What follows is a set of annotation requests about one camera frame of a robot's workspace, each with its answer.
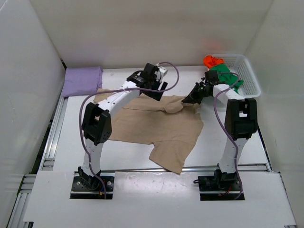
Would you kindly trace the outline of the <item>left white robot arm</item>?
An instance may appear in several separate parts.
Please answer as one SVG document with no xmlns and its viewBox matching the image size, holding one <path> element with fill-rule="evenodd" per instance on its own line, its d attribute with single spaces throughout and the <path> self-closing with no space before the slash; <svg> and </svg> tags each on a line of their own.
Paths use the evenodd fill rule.
<svg viewBox="0 0 304 228">
<path fill-rule="evenodd" d="M 147 63 L 144 70 L 132 73 L 123 85 L 110 96 L 88 103 L 81 124 L 81 142 L 85 150 L 84 162 L 78 168 L 81 183 L 90 191 L 105 190 L 100 177 L 100 158 L 104 143 L 112 133 L 112 119 L 120 109 L 141 93 L 159 101 L 168 83 L 162 82 L 168 70 Z"/>
</svg>

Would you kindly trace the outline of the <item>beige t shirt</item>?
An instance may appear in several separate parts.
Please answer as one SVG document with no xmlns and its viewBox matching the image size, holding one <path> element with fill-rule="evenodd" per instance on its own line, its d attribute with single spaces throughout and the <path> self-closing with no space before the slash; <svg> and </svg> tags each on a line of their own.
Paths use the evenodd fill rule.
<svg viewBox="0 0 304 228">
<path fill-rule="evenodd" d="M 199 106 L 183 99 L 172 95 L 156 101 L 142 94 L 131 100 L 112 117 L 110 140 L 152 144 L 149 159 L 180 174 L 203 128 Z"/>
</svg>

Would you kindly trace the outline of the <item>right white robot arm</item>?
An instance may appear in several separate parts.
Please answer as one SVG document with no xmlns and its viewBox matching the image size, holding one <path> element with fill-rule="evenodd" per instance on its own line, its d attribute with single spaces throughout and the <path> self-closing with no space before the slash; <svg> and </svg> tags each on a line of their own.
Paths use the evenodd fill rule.
<svg viewBox="0 0 304 228">
<path fill-rule="evenodd" d="M 219 79 L 216 70 L 205 72 L 201 82 L 196 83 L 189 95 L 183 99 L 186 104 L 201 104 L 205 97 L 214 97 L 226 106 L 225 121 L 218 121 L 227 136 L 227 142 L 220 162 L 213 176 L 199 176 L 195 181 L 202 191 L 226 190 L 233 185 L 242 185 L 238 173 L 238 161 L 245 144 L 257 131 L 257 102 L 234 91 L 233 86 Z"/>
</svg>

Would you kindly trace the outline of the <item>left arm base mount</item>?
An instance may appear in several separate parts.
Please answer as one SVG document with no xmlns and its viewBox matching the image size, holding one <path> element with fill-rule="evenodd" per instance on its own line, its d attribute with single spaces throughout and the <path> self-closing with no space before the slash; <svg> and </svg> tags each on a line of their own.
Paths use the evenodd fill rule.
<svg viewBox="0 0 304 228">
<path fill-rule="evenodd" d="M 70 198 L 81 200 L 111 200 L 114 194 L 114 173 L 99 171 L 99 179 L 84 173 L 81 166 L 75 171 Z"/>
</svg>

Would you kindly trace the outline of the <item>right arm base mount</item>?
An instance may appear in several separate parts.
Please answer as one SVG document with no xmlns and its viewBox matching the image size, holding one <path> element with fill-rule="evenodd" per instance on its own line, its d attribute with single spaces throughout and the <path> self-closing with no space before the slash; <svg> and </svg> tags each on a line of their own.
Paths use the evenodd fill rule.
<svg viewBox="0 0 304 228">
<path fill-rule="evenodd" d="M 226 173 L 217 168 L 213 175 L 198 176 L 193 183 L 198 184 L 200 201 L 245 200 L 236 172 Z"/>
</svg>

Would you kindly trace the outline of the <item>purple t shirt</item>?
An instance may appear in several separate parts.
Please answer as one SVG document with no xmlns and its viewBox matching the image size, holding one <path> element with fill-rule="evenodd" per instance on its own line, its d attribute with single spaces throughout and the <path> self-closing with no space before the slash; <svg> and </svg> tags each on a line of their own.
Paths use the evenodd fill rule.
<svg viewBox="0 0 304 228">
<path fill-rule="evenodd" d="M 103 69 L 100 66 L 67 68 L 62 97 L 91 95 L 102 88 Z"/>
</svg>

